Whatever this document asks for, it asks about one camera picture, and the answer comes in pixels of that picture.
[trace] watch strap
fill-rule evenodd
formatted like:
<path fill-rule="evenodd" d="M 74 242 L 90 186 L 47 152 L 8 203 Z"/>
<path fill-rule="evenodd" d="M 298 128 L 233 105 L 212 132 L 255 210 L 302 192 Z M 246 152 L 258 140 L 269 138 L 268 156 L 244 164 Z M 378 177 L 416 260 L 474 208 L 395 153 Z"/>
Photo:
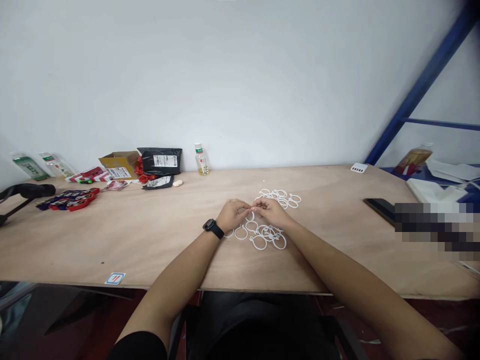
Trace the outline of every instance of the watch strap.
<path fill-rule="evenodd" d="M 221 228 L 219 228 L 219 226 L 217 225 L 216 222 L 213 223 L 213 225 L 210 228 L 210 231 L 212 233 L 214 233 L 218 237 L 219 240 L 221 240 L 225 235 L 223 230 Z"/>

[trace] blue metal frame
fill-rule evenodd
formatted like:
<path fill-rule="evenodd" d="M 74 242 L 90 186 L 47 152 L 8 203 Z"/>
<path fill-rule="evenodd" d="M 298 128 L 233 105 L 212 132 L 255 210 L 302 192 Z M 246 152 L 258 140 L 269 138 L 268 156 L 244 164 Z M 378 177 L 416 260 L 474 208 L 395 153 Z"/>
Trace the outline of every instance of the blue metal frame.
<path fill-rule="evenodd" d="M 380 136 L 380 139 L 378 139 L 377 143 L 366 158 L 365 164 L 375 165 L 377 163 L 377 161 L 380 159 L 384 151 L 387 149 L 387 147 L 390 145 L 394 137 L 398 134 L 398 132 L 405 123 L 444 126 L 447 128 L 458 128 L 467 130 L 479 130 L 478 125 L 461 123 L 456 124 L 452 122 L 409 118 L 409 116 L 413 113 L 424 95 L 427 93 L 430 86 L 438 77 L 440 72 L 442 72 L 445 65 L 447 65 L 447 63 L 457 51 L 459 46 L 473 29 L 478 19 L 479 17 L 475 9 L 474 2 L 469 2 L 463 8 L 460 16 L 443 39 L 442 43 L 440 44 L 439 48 L 437 49 L 431 60 L 428 62 L 427 66 L 421 73 L 415 85 L 413 85 L 405 100 L 388 123 L 387 127 Z"/>
<path fill-rule="evenodd" d="M 461 122 L 433 121 L 433 120 L 414 119 L 411 117 L 400 119 L 400 121 L 404 123 L 424 124 L 424 125 L 440 126 L 444 128 L 480 131 L 480 125 L 464 124 Z"/>

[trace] black sleeve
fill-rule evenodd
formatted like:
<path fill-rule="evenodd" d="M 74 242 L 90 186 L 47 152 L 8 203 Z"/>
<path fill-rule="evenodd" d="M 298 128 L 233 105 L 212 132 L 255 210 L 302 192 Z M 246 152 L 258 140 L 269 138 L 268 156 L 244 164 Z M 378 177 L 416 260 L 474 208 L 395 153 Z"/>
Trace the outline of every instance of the black sleeve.
<path fill-rule="evenodd" d="M 167 350 L 160 338 L 148 331 L 123 337 L 108 354 L 107 360 L 167 360 Z"/>

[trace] yellow liquid bottle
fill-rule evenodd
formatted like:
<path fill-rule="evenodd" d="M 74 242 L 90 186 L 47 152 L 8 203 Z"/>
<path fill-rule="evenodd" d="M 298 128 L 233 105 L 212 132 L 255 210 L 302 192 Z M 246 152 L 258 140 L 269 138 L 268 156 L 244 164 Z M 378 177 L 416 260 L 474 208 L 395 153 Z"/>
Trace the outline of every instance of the yellow liquid bottle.
<path fill-rule="evenodd" d="M 200 142 L 195 144 L 196 152 L 196 167 L 198 168 L 198 174 L 201 176 L 206 176 L 209 174 L 209 163 L 207 161 L 207 155 L 204 153 L 202 144 Z"/>

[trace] pixelated area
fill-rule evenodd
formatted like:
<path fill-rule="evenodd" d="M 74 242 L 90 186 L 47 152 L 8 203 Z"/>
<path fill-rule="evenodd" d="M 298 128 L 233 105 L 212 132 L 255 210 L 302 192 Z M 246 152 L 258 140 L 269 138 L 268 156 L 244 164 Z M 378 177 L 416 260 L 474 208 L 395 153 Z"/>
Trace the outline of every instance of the pixelated area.
<path fill-rule="evenodd" d="M 480 261 L 480 204 L 396 203 L 395 232 L 410 260 Z"/>

